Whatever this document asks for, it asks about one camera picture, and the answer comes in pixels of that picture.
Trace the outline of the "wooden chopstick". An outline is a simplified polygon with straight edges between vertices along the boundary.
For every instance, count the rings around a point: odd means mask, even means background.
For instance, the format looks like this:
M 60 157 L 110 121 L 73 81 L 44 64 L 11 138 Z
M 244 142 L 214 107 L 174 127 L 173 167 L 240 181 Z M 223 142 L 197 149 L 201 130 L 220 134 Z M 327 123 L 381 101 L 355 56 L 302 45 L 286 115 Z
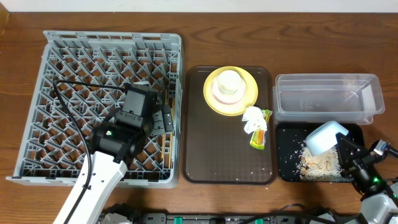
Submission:
M 165 105 L 167 105 L 167 104 L 168 104 L 168 90 L 166 89 L 165 90 Z M 165 141 L 166 141 L 166 133 L 164 133 L 162 135 L 162 155 L 161 155 L 161 158 L 163 159 L 163 161 L 165 159 Z
M 170 133 L 170 150 L 169 150 L 169 164 L 168 168 L 170 169 L 172 166 L 172 144 L 173 144 L 173 136 L 174 136 L 174 103 L 175 103 L 175 98 L 172 98 L 172 106 L 171 106 L 171 119 L 172 119 L 172 130 Z

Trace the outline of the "rice and food scraps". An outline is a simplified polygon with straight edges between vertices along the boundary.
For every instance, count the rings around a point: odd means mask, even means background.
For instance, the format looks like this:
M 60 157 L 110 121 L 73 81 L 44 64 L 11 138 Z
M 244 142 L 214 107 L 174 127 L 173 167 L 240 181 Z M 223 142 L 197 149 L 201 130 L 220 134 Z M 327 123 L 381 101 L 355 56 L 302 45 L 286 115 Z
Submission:
M 351 182 L 343 177 L 335 146 L 323 154 L 313 156 L 305 141 L 293 144 L 280 158 L 279 174 L 287 182 Z

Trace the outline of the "light blue bowl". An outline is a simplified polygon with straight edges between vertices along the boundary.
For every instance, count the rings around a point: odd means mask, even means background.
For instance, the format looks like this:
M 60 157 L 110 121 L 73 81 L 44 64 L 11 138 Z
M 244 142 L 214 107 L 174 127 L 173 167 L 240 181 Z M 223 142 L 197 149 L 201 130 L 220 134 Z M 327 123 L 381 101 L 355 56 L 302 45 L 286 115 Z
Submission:
M 305 143 L 312 156 L 318 156 L 337 144 L 336 135 L 346 136 L 349 131 L 336 121 L 328 121 L 311 132 Z

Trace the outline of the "yellow orange snack wrapper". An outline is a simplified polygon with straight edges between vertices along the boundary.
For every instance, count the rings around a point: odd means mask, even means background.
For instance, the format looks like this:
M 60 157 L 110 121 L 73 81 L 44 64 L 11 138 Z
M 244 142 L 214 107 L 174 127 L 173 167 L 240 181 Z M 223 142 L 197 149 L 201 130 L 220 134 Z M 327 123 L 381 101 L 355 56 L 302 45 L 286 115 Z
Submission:
M 264 121 L 266 122 L 266 124 L 268 124 L 269 120 L 272 116 L 272 111 L 269 109 L 261 110 L 261 111 L 262 111 Z M 250 146 L 255 149 L 258 149 L 258 150 L 264 150 L 265 143 L 266 143 L 266 132 L 267 132 L 267 128 L 266 128 L 266 130 L 257 128 L 252 134 L 252 137 L 251 137 L 251 140 L 249 143 Z

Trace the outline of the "white napkin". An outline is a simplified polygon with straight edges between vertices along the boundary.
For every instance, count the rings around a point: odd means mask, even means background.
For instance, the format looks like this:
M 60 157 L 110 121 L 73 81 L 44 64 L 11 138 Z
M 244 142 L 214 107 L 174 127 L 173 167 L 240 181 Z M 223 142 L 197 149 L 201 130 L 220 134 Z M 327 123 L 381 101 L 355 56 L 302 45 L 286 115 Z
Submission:
M 267 131 L 267 122 L 265 121 L 262 110 L 256 106 L 249 106 L 246 108 L 242 122 L 245 122 L 244 131 L 250 134 L 258 129 Z

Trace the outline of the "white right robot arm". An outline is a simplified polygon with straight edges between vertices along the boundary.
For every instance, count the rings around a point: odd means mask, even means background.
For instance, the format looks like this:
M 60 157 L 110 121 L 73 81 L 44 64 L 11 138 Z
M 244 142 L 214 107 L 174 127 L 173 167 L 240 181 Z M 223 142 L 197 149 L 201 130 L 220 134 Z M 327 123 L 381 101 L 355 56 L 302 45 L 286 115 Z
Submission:
M 366 149 L 341 133 L 336 141 L 341 175 L 352 177 L 362 194 L 360 212 L 349 222 L 397 223 L 397 179 L 385 180 L 375 168 L 388 155 L 397 157 L 397 149 L 381 139 Z

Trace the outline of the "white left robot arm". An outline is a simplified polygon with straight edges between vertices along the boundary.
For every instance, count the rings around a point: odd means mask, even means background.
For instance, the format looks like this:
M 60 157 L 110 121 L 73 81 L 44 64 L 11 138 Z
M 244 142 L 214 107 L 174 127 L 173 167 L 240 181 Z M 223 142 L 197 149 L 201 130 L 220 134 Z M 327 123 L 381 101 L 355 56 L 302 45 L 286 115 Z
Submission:
M 96 223 L 109 196 L 125 176 L 132 160 L 144 149 L 155 128 L 173 130 L 171 109 L 165 90 L 149 84 L 125 84 L 126 99 L 95 127 L 86 148 L 83 167 L 56 223 Z

